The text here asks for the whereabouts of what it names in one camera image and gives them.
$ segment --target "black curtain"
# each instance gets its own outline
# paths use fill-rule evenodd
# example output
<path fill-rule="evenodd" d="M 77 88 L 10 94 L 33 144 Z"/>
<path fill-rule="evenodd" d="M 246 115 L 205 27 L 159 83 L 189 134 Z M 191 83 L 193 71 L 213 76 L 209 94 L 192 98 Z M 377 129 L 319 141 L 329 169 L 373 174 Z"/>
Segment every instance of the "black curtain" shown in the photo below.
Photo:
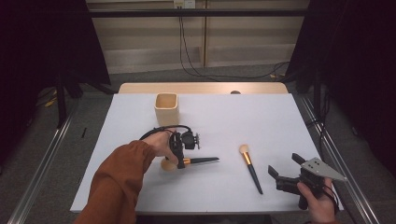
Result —
<path fill-rule="evenodd" d="M 0 162 L 35 112 L 37 94 L 62 76 L 74 97 L 79 82 L 110 84 L 84 0 L 0 1 Z"/>

